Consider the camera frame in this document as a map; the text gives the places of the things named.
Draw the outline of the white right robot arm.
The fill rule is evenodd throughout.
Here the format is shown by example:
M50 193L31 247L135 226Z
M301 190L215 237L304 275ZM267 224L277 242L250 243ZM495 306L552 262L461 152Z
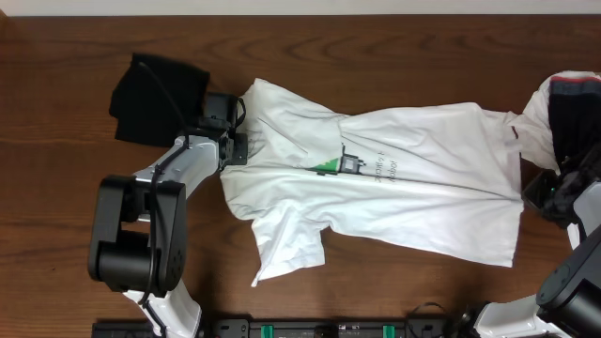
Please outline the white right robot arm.
M576 193L572 210L586 238L544 281L537 294L487 304L475 335L509 337L598 337L600 335L600 176L580 169L559 192Z

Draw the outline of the white printed t-shirt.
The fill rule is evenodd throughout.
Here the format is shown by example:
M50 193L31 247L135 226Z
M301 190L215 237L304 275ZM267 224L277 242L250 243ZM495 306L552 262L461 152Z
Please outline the white printed t-shirt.
M257 79L248 161L221 174L257 281L325 263L325 229L511 267L523 209L511 115L473 102L344 115Z

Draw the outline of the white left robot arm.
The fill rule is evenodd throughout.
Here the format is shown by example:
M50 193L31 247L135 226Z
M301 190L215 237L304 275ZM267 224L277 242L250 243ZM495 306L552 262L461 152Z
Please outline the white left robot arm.
M88 273L134 302L143 322L98 322L95 337L202 334L202 310L182 280L188 244L187 202L204 180L247 161L248 137L179 136L154 163L100 184Z

